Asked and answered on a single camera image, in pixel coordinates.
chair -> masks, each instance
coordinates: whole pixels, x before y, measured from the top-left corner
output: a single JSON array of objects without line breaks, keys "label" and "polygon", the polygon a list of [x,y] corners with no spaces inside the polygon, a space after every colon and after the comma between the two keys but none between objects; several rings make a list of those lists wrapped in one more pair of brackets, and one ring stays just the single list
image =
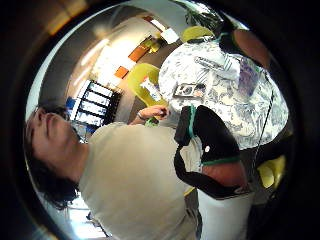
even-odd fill
[{"label": "chair", "polygon": [[152,43],[150,50],[149,50],[149,53],[157,52],[160,49],[160,47],[161,47],[160,43],[158,43],[158,42]]},{"label": "chair", "polygon": [[260,174],[262,185],[265,188],[273,186],[275,189],[283,177],[286,158],[284,155],[262,163],[257,169]]},{"label": "chair", "polygon": [[168,106],[166,100],[161,98],[159,101],[155,101],[149,94],[148,89],[140,86],[143,79],[148,76],[150,82],[157,85],[159,68],[153,66],[149,63],[136,64],[128,73],[127,82],[129,88],[134,92],[134,94],[142,100],[148,107],[153,105],[165,105]]},{"label": "chair", "polygon": [[182,42],[187,42],[190,39],[195,39],[203,36],[214,36],[214,33],[206,27],[192,26],[186,28],[182,32]]}]

wall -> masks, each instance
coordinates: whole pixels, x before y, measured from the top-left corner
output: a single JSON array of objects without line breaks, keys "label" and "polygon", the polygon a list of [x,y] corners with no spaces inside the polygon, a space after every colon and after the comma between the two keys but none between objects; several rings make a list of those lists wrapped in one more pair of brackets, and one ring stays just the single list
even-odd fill
[{"label": "wall", "polygon": [[109,44],[102,50],[97,59],[92,72],[94,76],[99,76],[99,83],[106,85],[111,82],[118,85],[121,78],[114,76],[120,66],[130,70],[129,63],[133,66],[135,63],[128,56],[132,51],[148,36],[156,36],[160,31],[143,20],[141,17],[132,17],[122,22],[117,28],[121,29],[116,33],[115,38],[111,38]]},{"label": "wall", "polygon": [[132,0],[127,5],[143,8],[150,11],[157,20],[170,26],[178,36],[189,27],[185,21],[186,10],[169,0]]},{"label": "wall", "polygon": [[64,103],[65,90],[78,60],[83,52],[101,37],[95,31],[97,27],[102,27],[106,32],[109,32],[114,26],[119,24],[119,21],[135,16],[140,12],[141,10],[133,7],[119,6],[104,11],[78,28],[64,42],[45,70],[46,73],[42,79],[39,102],[53,101],[58,104]]}]

table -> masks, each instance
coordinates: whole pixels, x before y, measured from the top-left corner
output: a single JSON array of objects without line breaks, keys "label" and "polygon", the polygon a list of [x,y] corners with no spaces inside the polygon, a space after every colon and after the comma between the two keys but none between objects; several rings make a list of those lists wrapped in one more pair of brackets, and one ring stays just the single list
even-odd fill
[{"label": "table", "polygon": [[[205,67],[196,63],[195,57],[209,59],[221,66],[227,61],[228,66],[224,70]],[[253,76],[249,76],[251,82],[246,85],[248,73]],[[256,82],[250,86],[252,78]],[[190,104],[196,107],[202,104],[212,109],[232,132],[240,149],[258,145],[272,92],[272,107],[260,144],[272,141],[288,120],[286,102],[269,73],[248,58],[224,53],[215,42],[184,43],[176,48],[163,62],[158,82],[163,98],[177,112]],[[174,97],[173,92],[181,83],[206,84],[204,97]]]}]

